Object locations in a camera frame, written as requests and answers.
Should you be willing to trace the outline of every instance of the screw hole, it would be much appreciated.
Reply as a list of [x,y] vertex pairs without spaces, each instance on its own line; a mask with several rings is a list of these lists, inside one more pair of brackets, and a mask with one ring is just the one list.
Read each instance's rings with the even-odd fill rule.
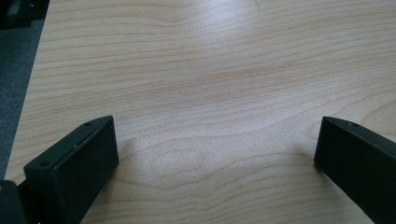
[[48,166],[48,165],[50,165],[50,162],[49,162],[49,161],[42,161],[42,162],[40,163],[40,166],[42,166],[42,167],[46,167],[46,166]]

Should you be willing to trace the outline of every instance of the gray carpet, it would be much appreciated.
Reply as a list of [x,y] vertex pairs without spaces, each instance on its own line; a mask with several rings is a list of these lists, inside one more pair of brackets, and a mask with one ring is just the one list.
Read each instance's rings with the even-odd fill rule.
[[43,24],[32,21],[27,28],[0,31],[0,179],[6,174]]

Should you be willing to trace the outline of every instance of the black plastic part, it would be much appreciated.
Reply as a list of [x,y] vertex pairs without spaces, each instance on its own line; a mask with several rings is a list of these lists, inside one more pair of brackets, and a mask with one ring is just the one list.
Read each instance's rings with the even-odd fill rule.
[[0,224],[77,224],[119,164],[113,117],[76,128],[24,167],[18,187],[0,181]]
[[324,117],[315,165],[374,223],[396,223],[396,143],[356,123]]
[[0,223],[27,223],[17,186],[12,181],[0,180]]
[[19,5],[16,14],[8,15],[10,0],[0,0],[0,30],[28,27],[33,20],[46,18],[50,0],[14,0]]
[[95,119],[24,167],[43,202],[41,224],[79,223],[119,164],[112,117]]

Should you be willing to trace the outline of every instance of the table surface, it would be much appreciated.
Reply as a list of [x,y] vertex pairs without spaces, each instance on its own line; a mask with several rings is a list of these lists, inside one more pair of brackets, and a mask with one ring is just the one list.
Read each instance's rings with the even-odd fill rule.
[[83,223],[371,223],[313,166],[323,116],[396,141],[396,2],[52,0],[7,169],[113,115]]

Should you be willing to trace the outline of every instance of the wood grain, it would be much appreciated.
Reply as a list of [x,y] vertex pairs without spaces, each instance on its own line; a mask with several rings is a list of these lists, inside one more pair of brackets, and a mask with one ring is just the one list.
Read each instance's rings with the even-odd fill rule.
[[114,115],[84,223],[371,223],[313,167],[322,116],[396,141],[396,2],[52,0],[7,179]]

